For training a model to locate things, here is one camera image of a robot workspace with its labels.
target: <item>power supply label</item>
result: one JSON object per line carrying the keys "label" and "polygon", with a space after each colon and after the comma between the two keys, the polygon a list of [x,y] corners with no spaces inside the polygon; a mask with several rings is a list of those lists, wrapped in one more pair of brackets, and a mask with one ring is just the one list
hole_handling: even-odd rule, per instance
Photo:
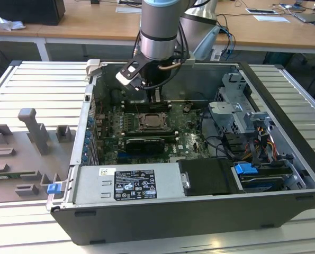
{"label": "power supply label", "polygon": [[116,171],[114,199],[116,201],[157,198],[153,170]]}

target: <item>desk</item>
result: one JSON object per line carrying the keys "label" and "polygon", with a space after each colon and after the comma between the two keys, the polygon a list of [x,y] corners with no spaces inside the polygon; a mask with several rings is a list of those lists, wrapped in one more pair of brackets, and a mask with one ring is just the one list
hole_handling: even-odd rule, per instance
{"label": "desk", "polygon": [[[249,7],[271,8],[274,0],[245,0]],[[50,60],[47,43],[133,45],[140,15],[117,13],[116,4],[65,0],[66,13],[57,26],[26,25],[20,31],[0,29],[0,41],[33,42],[37,44],[41,59]],[[225,0],[217,4],[216,13],[248,14],[245,6],[235,7]],[[237,50],[315,53],[315,26],[285,15],[290,23],[262,22],[251,16],[227,16],[230,31],[236,37]],[[224,47],[227,37],[219,34],[217,46]]]}

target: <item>floor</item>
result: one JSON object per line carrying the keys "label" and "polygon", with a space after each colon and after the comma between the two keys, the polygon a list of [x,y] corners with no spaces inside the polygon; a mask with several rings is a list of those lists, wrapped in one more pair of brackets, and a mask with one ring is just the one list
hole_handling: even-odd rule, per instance
{"label": "floor", "polygon": [[[0,42],[0,49],[10,60],[40,61],[40,55],[33,43]],[[88,56],[84,57],[81,45],[49,44],[53,61],[86,61],[89,58],[104,60],[126,60],[130,58],[132,46],[87,45]],[[249,64],[262,64],[265,52],[235,51],[229,61],[246,61]],[[0,76],[8,66],[8,61],[0,53]],[[287,71],[306,89],[315,78],[315,55],[295,54],[286,66]],[[315,81],[309,89],[315,92]]]}

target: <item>paper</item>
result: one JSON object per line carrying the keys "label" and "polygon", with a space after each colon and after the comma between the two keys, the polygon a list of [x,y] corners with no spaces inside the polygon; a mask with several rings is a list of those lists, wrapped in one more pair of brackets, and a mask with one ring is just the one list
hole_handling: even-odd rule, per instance
{"label": "paper", "polygon": [[9,21],[0,17],[0,28],[11,31],[12,29],[23,29],[25,26],[21,21]]}
{"label": "paper", "polygon": [[259,15],[254,15],[255,19],[258,21],[271,21],[271,22],[284,22],[284,23],[290,23],[289,20],[287,20],[284,17],[271,17],[271,16],[259,16]]}

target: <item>blue drive latch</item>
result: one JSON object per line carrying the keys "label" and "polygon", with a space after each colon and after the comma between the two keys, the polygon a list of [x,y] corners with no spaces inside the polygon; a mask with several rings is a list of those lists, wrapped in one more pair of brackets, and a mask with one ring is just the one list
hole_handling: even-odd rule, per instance
{"label": "blue drive latch", "polygon": [[60,194],[61,193],[62,184],[49,184],[47,193],[48,194]]}
{"label": "blue drive latch", "polygon": [[251,163],[239,163],[234,166],[236,173],[239,174],[257,174],[258,171],[254,168]]}

